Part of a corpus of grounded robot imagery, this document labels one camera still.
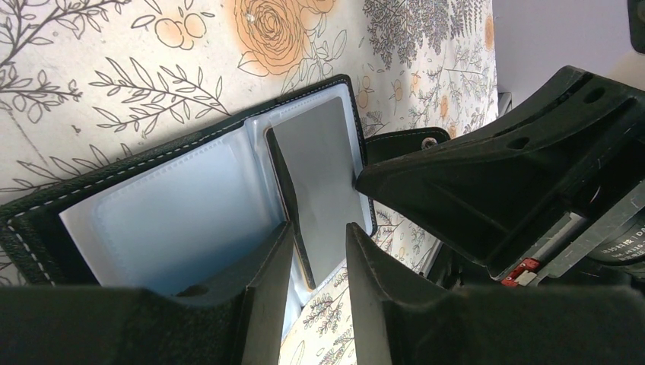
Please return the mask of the floral table mat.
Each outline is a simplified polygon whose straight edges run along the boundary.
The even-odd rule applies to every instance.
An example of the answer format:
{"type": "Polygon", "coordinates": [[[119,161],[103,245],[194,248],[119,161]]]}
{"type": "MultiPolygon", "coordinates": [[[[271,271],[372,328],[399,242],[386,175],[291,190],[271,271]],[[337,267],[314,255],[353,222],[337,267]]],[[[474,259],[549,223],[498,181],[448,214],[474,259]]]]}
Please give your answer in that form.
{"type": "MultiPolygon", "coordinates": [[[[365,138],[474,131],[497,116],[492,10],[490,1],[3,1],[1,208],[337,75],[351,79],[365,138]]],[[[438,239],[370,199],[377,230],[362,229],[419,275],[438,239]]],[[[306,303],[288,300],[290,270],[276,364],[359,364],[348,224],[345,259],[306,303]]],[[[33,284],[2,247],[1,272],[1,291],[107,287],[33,284]]]]}

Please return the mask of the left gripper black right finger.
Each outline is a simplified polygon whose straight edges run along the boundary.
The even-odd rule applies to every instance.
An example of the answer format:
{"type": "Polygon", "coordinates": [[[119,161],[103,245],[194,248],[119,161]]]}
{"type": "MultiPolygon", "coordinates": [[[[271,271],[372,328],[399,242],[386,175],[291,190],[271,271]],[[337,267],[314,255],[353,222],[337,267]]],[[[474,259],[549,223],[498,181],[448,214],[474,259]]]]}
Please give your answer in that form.
{"type": "Polygon", "coordinates": [[[642,364],[644,298],[627,287],[446,290],[355,223],[346,258],[359,364],[642,364]]]}

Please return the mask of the grey metallic card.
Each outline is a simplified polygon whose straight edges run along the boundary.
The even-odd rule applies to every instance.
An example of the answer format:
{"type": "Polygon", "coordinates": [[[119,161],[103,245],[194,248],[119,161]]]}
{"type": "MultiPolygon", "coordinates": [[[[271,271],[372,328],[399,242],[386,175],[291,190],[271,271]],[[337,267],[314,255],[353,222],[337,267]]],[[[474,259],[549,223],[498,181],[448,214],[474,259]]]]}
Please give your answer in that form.
{"type": "Polygon", "coordinates": [[[304,289],[315,291],[345,259],[345,226],[376,228],[373,205],[354,184],[364,168],[362,132],[347,95],[310,95],[269,113],[266,137],[285,167],[283,202],[299,228],[304,289]]]}

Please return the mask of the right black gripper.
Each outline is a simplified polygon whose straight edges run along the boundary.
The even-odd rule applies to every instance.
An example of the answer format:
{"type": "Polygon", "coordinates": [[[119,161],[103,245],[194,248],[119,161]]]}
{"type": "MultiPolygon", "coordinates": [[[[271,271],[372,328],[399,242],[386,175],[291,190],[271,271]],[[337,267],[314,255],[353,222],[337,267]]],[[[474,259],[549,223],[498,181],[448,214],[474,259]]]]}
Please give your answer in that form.
{"type": "Polygon", "coordinates": [[[356,188],[445,243],[441,287],[643,282],[644,89],[565,66],[480,129],[379,153],[356,188]]]}

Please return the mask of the black card holder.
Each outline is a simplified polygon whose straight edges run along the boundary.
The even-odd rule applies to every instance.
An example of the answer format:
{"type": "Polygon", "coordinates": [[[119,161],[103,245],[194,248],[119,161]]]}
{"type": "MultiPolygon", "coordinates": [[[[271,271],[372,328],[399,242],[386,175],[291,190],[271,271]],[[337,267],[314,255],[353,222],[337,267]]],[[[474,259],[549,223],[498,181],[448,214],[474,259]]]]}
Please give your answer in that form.
{"type": "Polygon", "coordinates": [[[127,157],[1,208],[1,245],[35,284],[144,287],[178,294],[251,253],[278,225],[294,225],[288,300],[306,303],[299,228],[283,202],[285,167],[266,137],[269,113],[310,95],[347,95],[362,132],[364,168],[414,138],[449,139],[437,127],[364,137],[351,79],[337,75],[192,134],[127,157]]]}

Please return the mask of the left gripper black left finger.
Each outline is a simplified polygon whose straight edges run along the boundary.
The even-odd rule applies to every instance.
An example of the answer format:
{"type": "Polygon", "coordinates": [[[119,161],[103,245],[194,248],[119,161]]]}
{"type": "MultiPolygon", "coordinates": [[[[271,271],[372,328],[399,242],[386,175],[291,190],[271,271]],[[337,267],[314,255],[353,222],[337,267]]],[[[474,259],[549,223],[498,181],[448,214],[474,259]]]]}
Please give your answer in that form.
{"type": "Polygon", "coordinates": [[[162,296],[144,288],[8,287],[3,364],[276,364],[294,227],[277,226],[213,278],[162,296]]]}

